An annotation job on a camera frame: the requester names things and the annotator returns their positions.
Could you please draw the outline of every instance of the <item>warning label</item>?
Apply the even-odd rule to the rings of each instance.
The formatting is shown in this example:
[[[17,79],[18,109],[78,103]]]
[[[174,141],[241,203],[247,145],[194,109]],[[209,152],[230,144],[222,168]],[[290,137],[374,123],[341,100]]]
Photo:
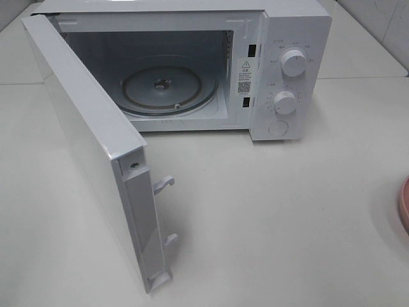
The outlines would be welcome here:
[[[256,61],[253,58],[241,58],[237,63],[237,94],[251,95],[252,78]]]

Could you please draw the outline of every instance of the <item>qr code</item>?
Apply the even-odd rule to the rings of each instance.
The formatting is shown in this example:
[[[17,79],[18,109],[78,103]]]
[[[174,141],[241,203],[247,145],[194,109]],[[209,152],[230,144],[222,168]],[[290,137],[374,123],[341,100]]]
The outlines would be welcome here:
[[[250,93],[251,82],[239,82],[238,83],[238,92],[239,93]]]

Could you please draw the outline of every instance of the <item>tiled wall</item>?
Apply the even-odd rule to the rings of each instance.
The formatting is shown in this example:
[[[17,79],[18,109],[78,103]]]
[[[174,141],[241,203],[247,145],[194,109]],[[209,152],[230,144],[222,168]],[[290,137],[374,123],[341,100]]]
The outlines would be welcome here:
[[[332,15],[334,11],[336,0],[318,0],[319,3]]]
[[[0,0],[0,31],[35,0]]]
[[[338,0],[409,69],[409,0]]]

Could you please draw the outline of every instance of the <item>open door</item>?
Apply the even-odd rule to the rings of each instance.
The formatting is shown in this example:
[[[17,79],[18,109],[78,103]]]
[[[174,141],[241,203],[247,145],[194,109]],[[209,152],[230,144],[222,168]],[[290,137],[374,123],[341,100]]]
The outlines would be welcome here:
[[[69,48],[52,17],[36,15],[23,24],[72,152],[150,292],[171,276],[153,195],[173,178],[152,185],[145,140]]]

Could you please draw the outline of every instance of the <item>timer knob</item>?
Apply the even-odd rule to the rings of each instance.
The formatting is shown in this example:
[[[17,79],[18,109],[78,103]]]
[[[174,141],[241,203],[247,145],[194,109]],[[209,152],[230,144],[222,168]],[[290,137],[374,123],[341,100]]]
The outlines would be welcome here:
[[[274,97],[275,112],[281,115],[289,115],[297,108],[297,98],[290,91],[282,91]]]
[[[281,69],[288,77],[296,77],[305,71],[305,54],[299,49],[290,49],[281,56]]]

